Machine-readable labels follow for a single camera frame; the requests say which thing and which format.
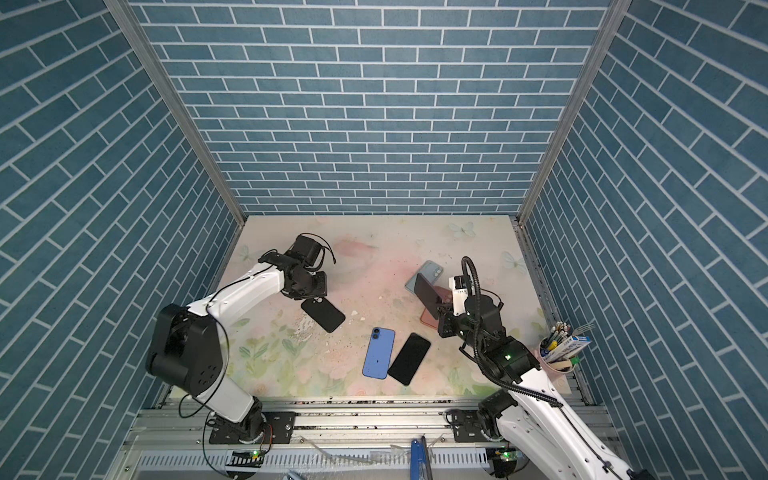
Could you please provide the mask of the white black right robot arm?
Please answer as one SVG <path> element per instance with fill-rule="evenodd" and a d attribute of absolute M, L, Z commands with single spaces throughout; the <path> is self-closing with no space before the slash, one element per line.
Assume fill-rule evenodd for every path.
<path fill-rule="evenodd" d="M 620 458 L 577 415 L 556 390 L 541 362 L 521 341 L 507 334 L 491 297 L 453 305 L 434 297 L 425 307 L 442 338 L 458 337 L 459 350 L 500 389 L 479 403 L 483 434 L 506 441 L 550 479 L 651 479 Z"/>

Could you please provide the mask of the black phone case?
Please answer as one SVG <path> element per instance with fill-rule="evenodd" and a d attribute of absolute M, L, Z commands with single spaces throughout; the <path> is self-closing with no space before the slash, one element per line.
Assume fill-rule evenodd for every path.
<path fill-rule="evenodd" d="M 327 333 L 333 333 L 346 320 L 345 314 L 324 297 L 306 299 L 301 308 Z"/>

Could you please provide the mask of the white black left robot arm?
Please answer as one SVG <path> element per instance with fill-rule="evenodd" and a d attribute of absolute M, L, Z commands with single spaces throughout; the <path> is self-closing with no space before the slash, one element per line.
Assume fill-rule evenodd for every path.
<path fill-rule="evenodd" d="M 186 306 L 169 304 L 157 315 L 146 370 L 183 390 L 213 414 L 214 426 L 234 443 L 254 443 L 268 433 L 261 401 L 227 374 L 229 331 L 240 316 L 286 291 L 286 274 L 258 263 L 216 293 Z"/>

